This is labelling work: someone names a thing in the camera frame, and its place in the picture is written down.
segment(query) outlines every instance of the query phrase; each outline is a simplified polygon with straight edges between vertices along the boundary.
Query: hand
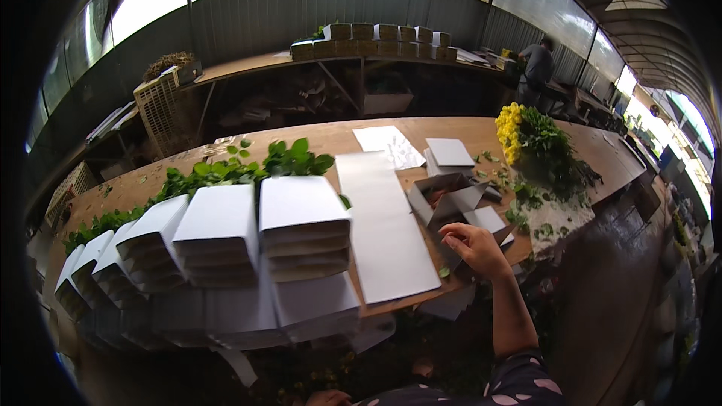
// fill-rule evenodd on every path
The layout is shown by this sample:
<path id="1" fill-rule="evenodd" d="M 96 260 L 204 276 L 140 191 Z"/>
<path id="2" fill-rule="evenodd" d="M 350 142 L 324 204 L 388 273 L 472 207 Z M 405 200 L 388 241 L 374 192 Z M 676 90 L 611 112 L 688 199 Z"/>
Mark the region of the hand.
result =
<path id="1" fill-rule="evenodd" d="M 478 274 L 494 280 L 511 273 L 509 262 L 489 230 L 451 223 L 439 233 L 443 235 L 441 242 L 452 248 Z"/>
<path id="2" fill-rule="evenodd" d="M 314 392 L 306 401 L 306 406 L 351 406 L 351 395 L 340 390 L 322 390 Z"/>

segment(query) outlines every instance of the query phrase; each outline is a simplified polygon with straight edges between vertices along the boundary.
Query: plastic crate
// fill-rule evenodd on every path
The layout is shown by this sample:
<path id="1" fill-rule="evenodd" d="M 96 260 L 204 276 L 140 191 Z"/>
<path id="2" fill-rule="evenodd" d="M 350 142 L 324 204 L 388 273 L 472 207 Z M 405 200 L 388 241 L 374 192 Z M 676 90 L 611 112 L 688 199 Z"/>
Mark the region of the plastic crate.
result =
<path id="1" fill-rule="evenodd" d="M 192 93 L 176 91 L 180 85 L 177 69 L 168 68 L 133 91 L 148 137 L 160 158 L 198 145 L 198 104 Z"/>
<path id="2" fill-rule="evenodd" d="M 50 226 L 50 229 L 55 229 L 60 214 L 70 200 L 80 196 L 96 185 L 95 177 L 90 172 L 87 164 L 84 161 L 80 162 L 80 164 L 63 179 L 50 198 L 50 203 L 46 210 L 46 222 L 48 226 Z"/>

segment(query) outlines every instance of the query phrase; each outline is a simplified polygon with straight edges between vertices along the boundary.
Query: gray shirt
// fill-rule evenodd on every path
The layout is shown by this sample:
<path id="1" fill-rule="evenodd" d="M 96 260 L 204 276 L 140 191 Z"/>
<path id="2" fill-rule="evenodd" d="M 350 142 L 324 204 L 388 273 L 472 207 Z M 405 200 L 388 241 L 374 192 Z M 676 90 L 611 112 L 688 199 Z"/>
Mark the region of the gray shirt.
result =
<path id="1" fill-rule="evenodd" d="M 552 53 L 546 47 L 532 44 L 523 50 L 521 54 L 526 58 L 526 71 L 524 77 L 521 78 L 522 82 L 529 79 L 529 83 L 544 85 L 552 79 L 554 59 Z"/>

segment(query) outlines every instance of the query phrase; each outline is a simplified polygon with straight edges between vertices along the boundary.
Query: worker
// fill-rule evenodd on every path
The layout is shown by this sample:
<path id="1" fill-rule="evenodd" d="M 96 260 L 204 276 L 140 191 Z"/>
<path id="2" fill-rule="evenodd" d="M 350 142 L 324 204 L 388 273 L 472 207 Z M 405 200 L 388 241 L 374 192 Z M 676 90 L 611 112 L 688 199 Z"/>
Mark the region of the worker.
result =
<path id="1" fill-rule="evenodd" d="M 439 233 L 442 242 L 452 248 L 477 273 L 492 285 L 492 341 L 497 365 L 481 398 L 454 398 L 433 388 L 425 380 L 432 374 L 430 361 L 417 362 L 412 373 L 414 383 L 403 389 L 374 395 L 359 406 L 390 404 L 563 404 L 562 391 L 549 378 L 546 363 L 538 348 L 537 331 L 522 299 L 511 266 L 486 229 L 469 224 L 447 224 Z M 348 394 L 338 390 L 316 392 L 305 406 L 350 406 Z"/>
<path id="2" fill-rule="evenodd" d="M 555 46 L 554 39 L 545 35 L 539 44 L 532 44 L 519 54 L 519 61 L 526 61 L 526 69 L 516 89 L 518 104 L 537 107 L 544 86 L 552 79 L 554 72 L 552 51 Z"/>

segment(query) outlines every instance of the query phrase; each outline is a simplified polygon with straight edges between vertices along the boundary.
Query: wooden board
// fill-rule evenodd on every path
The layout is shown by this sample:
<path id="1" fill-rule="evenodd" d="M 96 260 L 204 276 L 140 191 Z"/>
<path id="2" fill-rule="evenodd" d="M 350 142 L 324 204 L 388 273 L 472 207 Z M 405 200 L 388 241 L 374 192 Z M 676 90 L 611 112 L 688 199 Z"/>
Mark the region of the wooden board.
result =
<path id="1" fill-rule="evenodd" d="M 621 150 L 621 148 L 615 150 L 604 140 L 604 135 L 606 135 L 610 140 L 614 141 L 613 138 L 619 137 L 617 134 L 578 124 L 566 122 L 557 122 L 557 124 L 570 134 L 578 156 L 587 161 L 592 169 L 600 173 L 604 178 L 603 185 L 598 185 L 597 188 L 589 191 L 592 203 L 597 203 L 608 197 L 644 172 L 644 168 L 627 151 Z M 386 118 L 309 124 L 239 135 L 235 137 L 235 144 L 238 145 L 241 138 L 253 140 L 253 145 L 248 149 L 251 155 L 246 158 L 246 163 L 251 161 L 262 162 L 267 155 L 270 142 L 286 140 L 290 144 L 292 141 L 304 137 L 309 140 L 310 151 L 316 154 L 329 153 L 337 155 L 361 151 L 361 147 L 353 135 L 353 129 L 385 125 L 395 125 L 420 153 L 427 148 L 426 138 L 459 138 L 464 142 L 466 149 L 472 156 L 484 150 L 489 150 L 493 156 L 503 159 L 502 149 L 496 136 L 494 119 L 485 117 Z M 100 216 L 103 211 L 113 211 L 116 208 L 129 210 L 135 204 L 145 204 L 149 197 L 155 196 L 160 191 L 165 181 L 165 170 L 168 167 L 176 167 L 184 174 L 187 174 L 191 171 L 194 163 L 203 158 L 204 154 L 206 154 L 206 146 L 177 154 L 112 179 L 104 183 L 102 188 L 91 189 L 89 192 L 72 200 L 72 215 L 65 227 L 59 231 L 59 236 L 55 238 L 50 249 L 46 288 L 43 292 L 48 304 L 55 304 L 53 290 L 65 260 L 65 251 L 61 239 L 64 239 L 70 230 L 77 229 L 81 221 L 90 223 L 93 215 Z M 482 169 L 491 176 L 492 169 L 495 168 L 499 168 L 499 164 L 482 159 L 482 162 L 477 164 L 475 169 Z M 397 171 L 397 175 L 402 187 L 408 190 L 414 181 L 426 178 L 426 168 Z M 326 177 L 338 191 L 336 168 L 332 167 Z M 112 186 L 113 190 L 104 198 L 103 194 L 106 186 Z M 494 208 L 501 216 L 506 212 L 513 198 L 514 194 L 507 192 L 504 194 L 501 204 L 494 205 Z M 441 268 L 443 260 L 440 253 L 431 242 L 426 230 L 423 229 L 422 232 L 425 235 L 429 253 L 435 266 Z M 531 242 L 528 236 L 520 235 L 515 230 L 515 237 L 516 241 L 506 252 L 506 257 L 512 265 L 528 257 L 531 250 Z M 359 297 L 362 298 L 353 263 L 350 273 L 356 291 L 359 293 Z M 428 301 L 443 293 L 457 290 L 462 286 L 462 282 L 452 275 L 444 280 L 441 288 L 437 290 L 402 298 L 398 301 L 372 306 L 364 305 L 361 314 L 363 316 L 383 314 Z"/>
<path id="2" fill-rule="evenodd" d="M 257 55 L 255 57 L 248 57 L 242 59 L 236 59 L 228 63 L 222 63 L 221 65 L 211 66 L 210 68 L 203 69 L 203 75 L 196 78 L 196 80 L 186 88 L 193 88 L 194 86 L 205 85 L 216 80 L 223 80 L 225 78 L 240 76 L 242 74 L 248 74 L 257 72 L 259 70 L 265 70 L 269 68 L 282 68 L 286 66 L 302 65 L 304 63 L 314 62 L 326 62 L 341 59 L 358 59 L 361 60 L 360 56 L 353 57 L 335 57 L 335 58 L 322 58 L 322 59 L 306 59 L 302 61 L 293 61 L 293 58 L 286 51 L 272 52 L 270 54 Z M 502 74 L 502 71 L 497 68 L 490 68 L 487 66 L 474 65 L 464 61 L 463 59 L 456 59 L 456 62 L 437 61 L 435 59 L 425 58 L 401 58 L 401 57 L 381 57 L 381 56 L 370 56 L 366 57 L 369 60 L 384 60 L 390 62 L 416 62 L 433 65 L 444 65 L 444 66 L 461 66 L 462 68 L 476 68 L 484 70 L 490 73 Z"/>

